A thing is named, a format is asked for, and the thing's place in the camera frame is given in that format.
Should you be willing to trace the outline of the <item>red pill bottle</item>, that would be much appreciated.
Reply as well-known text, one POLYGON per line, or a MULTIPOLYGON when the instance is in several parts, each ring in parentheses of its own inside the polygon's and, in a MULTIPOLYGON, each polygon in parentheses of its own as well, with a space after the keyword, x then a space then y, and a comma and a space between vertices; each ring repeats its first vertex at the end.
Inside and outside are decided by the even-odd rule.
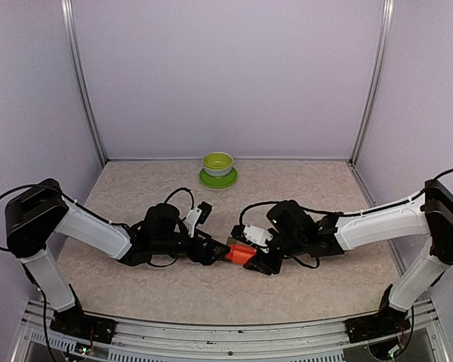
POLYGON ((257 251, 250 246, 243 244, 231 244, 230 251, 225 256, 225 259, 228 262, 244 265, 247 263, 253 256, 255 256, 257 251))

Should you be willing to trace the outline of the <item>green weekly pill organizer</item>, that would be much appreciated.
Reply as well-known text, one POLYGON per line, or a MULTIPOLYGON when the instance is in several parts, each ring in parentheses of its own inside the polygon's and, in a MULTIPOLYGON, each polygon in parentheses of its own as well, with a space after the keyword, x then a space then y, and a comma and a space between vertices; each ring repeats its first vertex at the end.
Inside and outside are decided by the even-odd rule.
POLYGON ((227 245, 238 244, 238 243, 239 243, 239 241, 237 241, 235 238, 232 238, 232 237, 228 237, 227 241, 226 241, 227 245))

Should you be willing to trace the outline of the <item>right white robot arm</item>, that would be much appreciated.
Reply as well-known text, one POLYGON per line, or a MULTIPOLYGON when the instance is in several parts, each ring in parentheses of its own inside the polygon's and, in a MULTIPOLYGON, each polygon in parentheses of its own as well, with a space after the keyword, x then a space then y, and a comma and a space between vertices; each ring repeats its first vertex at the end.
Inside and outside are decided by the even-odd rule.
POLYGON ((401 279, 387 288, 371 328, 386 335, 413 306, 418 297, 433 286, 453 266, 453 194, 435 176, 415 192, 398 201, 353 213, 318 211, 295 200, 271 201, 267 219, 270 229, 240 220, 231 231, 238 241, 257 253, 247 267, 265 275, 279 273, 284 259, 308 255, 315 260, 337 256, 368 244, 413 235, 427 241, 401 279))

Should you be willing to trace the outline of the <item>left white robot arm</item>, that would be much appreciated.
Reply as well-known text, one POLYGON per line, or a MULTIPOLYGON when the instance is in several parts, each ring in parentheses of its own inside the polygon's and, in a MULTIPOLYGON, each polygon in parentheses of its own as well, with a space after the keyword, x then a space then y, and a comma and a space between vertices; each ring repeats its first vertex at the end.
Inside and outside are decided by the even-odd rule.
POLYGON ((11 194, 16 196, 5 206, 7 244, 0 251, 20 260, 29 279, 60 314, 62 325, 77 336, 90 329, 91 320, 48 249, 52 234, 73 238, 130 267, 151 265, 159 255, 185 256, 210 266, 230 252, 227 245, 197 228, 211 213, 208 203, 192 207, 182 219, 180 211, 164 201, 150 207, 143 220, 127 225, 104 219, 79 204, 55 179, 18 186, 0 195, 0 201, 11 194))

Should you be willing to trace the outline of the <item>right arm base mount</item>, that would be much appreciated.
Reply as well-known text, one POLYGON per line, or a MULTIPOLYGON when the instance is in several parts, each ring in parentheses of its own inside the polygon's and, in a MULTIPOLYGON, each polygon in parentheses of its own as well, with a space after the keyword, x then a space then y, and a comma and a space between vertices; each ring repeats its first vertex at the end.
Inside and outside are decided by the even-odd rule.
POLYGON ((344 322, 350 343, 364 342, 409 330, 411 323, 406 316, 401 318, 381 317, 370 314, 350 318, 344 322))

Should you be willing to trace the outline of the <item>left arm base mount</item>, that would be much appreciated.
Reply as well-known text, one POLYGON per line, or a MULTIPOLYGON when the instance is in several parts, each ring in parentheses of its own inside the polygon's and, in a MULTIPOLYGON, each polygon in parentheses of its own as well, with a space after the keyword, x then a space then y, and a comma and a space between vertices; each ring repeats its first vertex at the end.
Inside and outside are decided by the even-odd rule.
POLYGON ((50 328, 53 331, 89 342, 110 345, 116 331, 116 321, 89 314, 59 313, 53 316, 50 328))

